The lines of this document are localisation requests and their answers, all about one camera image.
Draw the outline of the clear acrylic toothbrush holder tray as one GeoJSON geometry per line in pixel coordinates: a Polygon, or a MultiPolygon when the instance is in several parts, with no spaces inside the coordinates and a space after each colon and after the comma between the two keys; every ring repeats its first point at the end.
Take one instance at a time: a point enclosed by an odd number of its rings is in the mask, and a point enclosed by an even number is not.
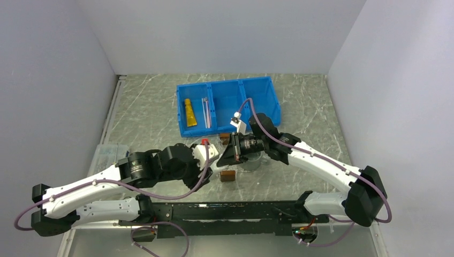
{"type": "MultiPolygon", "coordinates": [[[[240,143],[240,156],[241,156],[241,158],[243,159],[243,162],[244,162],[243,155],[244,155],[244,153],[241,152],[241,143],[240,143]]],[[[229,168],[230,166],[220,167],[219,177],[220,177],[220,181],[221,182],[225,182],[225,183],[226,182],[234,182],[236,180],[237,172],[234,169],[230,169],[229,168]]]]}

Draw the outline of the grey ceramic mug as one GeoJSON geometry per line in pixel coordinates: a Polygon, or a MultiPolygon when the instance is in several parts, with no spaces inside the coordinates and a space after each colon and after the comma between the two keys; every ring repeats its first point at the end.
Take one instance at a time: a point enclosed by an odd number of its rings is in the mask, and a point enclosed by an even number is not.
{"type": "Polygon", "coordinates": [[[240,165],[245,172],[253,172],[260,166],[269,164],[269,158],[263,153],[251,153],[246,155],[246,157],[247,161],[240,165]]]}

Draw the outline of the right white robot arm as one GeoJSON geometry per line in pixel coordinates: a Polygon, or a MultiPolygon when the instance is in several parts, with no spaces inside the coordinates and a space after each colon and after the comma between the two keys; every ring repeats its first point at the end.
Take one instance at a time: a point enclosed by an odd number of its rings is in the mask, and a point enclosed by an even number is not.
{"type": "Polygon", "coordinates": [[[295,207],[299,221],[308,222],[318,215],[346,216],[349,221],[364,227],[381,221],[377,215],[382,207],[389,208],[389,204],[375,168],[366,166],[361,169],[324,155],[300,138],[280,133],[263,113],[251,117],[249,125],[250,134],[230,134],[217,167],[243,164],[250,154],[264,152],[272,160],[308,171],[337,189],[334,193],[304,192],[295,207]]]}

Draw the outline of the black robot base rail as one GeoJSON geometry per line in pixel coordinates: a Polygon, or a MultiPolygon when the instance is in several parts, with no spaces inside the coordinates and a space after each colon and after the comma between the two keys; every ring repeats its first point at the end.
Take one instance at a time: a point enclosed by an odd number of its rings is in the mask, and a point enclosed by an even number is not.
{"type": "Polygon", "coordinates": [[[154,226],[158,238],[189,236],[292,233],[315,239],[317,225],[327,214],[312,215],[300,201],[153,203],[142,195],[116,201],[95,201],[65,217],[72,228],[88,223],[116,221],[117,226],[154,226]]]}

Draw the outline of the blue three-compartment bin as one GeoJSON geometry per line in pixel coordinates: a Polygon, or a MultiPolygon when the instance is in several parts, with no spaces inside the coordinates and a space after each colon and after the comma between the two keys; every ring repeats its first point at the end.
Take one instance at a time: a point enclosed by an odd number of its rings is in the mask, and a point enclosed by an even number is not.
{"type": "Polygon", "coordinates": [[[281,123],[281,106],[271,77],[245,78],[178,85],[178,123],[183,138],[235,131],[230,120],[241,104],[251,98],[257,113],[266,114],[275,126],[281,123]],[[205,127],[202,98],[209,102],[211,128],[205,127]],[[187,127],[184,99],[190,99],[197,126],[187,127]]]}

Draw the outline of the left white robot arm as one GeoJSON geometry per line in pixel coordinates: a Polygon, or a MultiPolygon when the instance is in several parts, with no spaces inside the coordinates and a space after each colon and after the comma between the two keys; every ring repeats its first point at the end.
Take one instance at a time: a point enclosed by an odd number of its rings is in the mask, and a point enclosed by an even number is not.
{"type": "Polygon", "coordinates": [[[68,185],[33,187],[39,210],[31,215],[31,228],[40,236],[65,233],[73,227],[107,220],[146,225],[158,221],[148,188],[160,182],[182,181],[190,193],[209,182],[211,165],[219,153],[204,142],[178,143],[162,150],[135,152],[105,170],[68,185]]]}

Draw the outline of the white green-capped toothpaste tube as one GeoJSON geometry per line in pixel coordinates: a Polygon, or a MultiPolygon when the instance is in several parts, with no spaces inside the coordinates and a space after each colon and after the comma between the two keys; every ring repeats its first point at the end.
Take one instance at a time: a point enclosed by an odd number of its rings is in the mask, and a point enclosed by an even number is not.
{"type": "Polygon", "coordinates": [[[210,165],[216,164],[219,162],[223,157],[223,153],[209,153],[209,161],[210,165]]]}

